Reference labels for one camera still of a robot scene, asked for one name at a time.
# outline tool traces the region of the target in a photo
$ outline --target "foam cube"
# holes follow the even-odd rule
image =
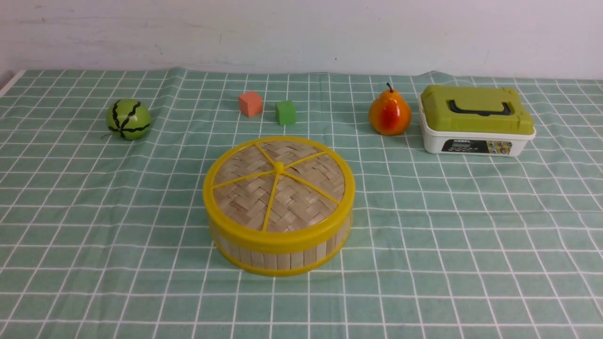
[[[254,91],[239,95],[239,110],[248,118],[262,113],[262,97]]]
[[[295,115],[296,112],[293,101],[287,100],[276,103],[276,119],[279,121],[279,125],[295,124]]]

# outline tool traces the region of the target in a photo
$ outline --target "black stripe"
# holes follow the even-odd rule
[[[115,101],[115,104],[113,105],[113,122],[115,122],[115,127],[119,128],[119,119],[117,118],[117,105],[119,104],[119,102],[121,101],[121,99]],[[124,134],[120,131],[119,134],[121,135],[121,137],[124,137]]]
[[[125,125],[130,122],[130,118],[136,114],[136,109],[140,107],[141,103],[138,101],[134,107],[132,107],[132,112],[128,113],[128,116],[125,118],[124,122],[121,124],[121,130],[124,130]]]
[[[143,127],[136,127],[136,128],[123,128],[122,131],[124,132],[136,132],[136,131],[144,131],[145,129],[147,129],[147,127],[149,127],[151,124],[146,124]]]

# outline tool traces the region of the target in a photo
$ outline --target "toy watermelon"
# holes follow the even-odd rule
[[[107,126],[126,140],[139,139],[151,125],[151,113],[135,99],[120,99],[107,110]]]

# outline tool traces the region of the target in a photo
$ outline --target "green foam cube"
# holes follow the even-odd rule
[[[276,103],[276,119],[279,125],[295,124],[295,105],[293,101],[279,101]]]

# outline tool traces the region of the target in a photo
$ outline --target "white box base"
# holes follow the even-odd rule
[[[423,145],[427,152],[433,154],[517,157],[528,141],[536,137],[536,129],[531,135],[435,131],[427,125],[421,99],[418,101],[418,106]],[[503,145],[500,152],[498,152],[500,148],[496,147],[499,143]]]

